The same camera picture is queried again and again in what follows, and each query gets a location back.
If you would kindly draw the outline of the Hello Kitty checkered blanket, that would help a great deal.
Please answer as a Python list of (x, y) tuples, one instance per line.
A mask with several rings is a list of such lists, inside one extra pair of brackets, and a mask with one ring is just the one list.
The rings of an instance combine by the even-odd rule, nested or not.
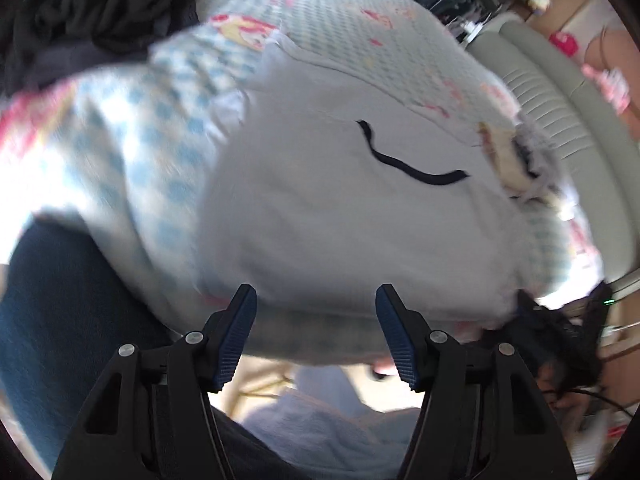
[[(143, 62), (99, 65), (39, 90), (1, 93), (9, 203), (89, 234), (177, 334), (202, 325), (241, 285), (215, 296), (196, 267), (198, 213), (224, 146), (210, 108), (255, 76), (270, 44), (370, 84), (453, 136), (474, 128), (482, 151), (480, 122), (503, 129), (534, 122), (413, 0), (198, 0), (196, 12), (198, 24), (152, 44)], [(578, 195), (559, 207), (506, 196), (526, 237), (527, 274), (518, 290), (550, 302), (564, 285), (586, 292), (600, 281), (601, 258)], [(346, 364), (385, 353), (374, 306), (368, 318), (350, 318), (273, 309), (257, 295), (247, 344), (253, 356)], [(508, 322), (515, 309), (516, 296), (514, 311), (496, 322), (426, 319), (469, 338)]]

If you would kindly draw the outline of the operator leg in jeans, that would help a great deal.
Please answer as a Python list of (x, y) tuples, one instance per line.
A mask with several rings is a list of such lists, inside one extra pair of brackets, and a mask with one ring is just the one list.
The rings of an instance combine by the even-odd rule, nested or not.
[(41, 220), (26, 229), (1, 300), (1, 387), (48, 468), (115, 351), (170, 342), (90, 236)]

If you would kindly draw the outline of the white shirt navy trim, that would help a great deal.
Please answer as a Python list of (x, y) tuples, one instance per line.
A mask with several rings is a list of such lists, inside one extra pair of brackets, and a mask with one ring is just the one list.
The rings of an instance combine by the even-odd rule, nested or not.
[(527, 274), (524, 222), (477, 132), (453, 136), (276, 42), (213, 100), (224, 137), (198, 213), (198, 278), (270, 308), (368, 318), (391, 284), (433, 321), (496, 322)]

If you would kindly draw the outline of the pink toy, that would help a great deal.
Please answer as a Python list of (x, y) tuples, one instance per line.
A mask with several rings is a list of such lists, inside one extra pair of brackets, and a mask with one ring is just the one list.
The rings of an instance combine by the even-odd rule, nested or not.
[(568, 58), (575, 56), (579, 50), (578, 41), (570, 32), (558, 30), (549, 36), (549, 42)]

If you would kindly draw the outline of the black clothes pile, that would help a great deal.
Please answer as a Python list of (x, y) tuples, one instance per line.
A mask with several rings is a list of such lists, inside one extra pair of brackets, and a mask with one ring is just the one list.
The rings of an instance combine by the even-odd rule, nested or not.
[(198, 0), (23, 0), (1, 18), (1, 93), (39, 90), (198, 24)]

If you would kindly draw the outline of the light blue towel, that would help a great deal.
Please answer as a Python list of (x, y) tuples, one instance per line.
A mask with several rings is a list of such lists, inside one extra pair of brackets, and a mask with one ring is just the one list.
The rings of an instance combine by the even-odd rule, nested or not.
[(250, 412), (242, 426), (311, 479), (393, 479), (420, 410), (364, 404), (338, 366), (303, 366), (294, 386)]

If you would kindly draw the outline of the padded green headboard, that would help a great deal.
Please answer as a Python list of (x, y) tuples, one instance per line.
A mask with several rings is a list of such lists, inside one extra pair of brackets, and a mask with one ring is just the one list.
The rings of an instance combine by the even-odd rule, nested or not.
[(578, 66), (528, 26), (483, 29), (466, 50), (496, 74), (565, 162), (617, 296), (639, 289), (639, 150)]

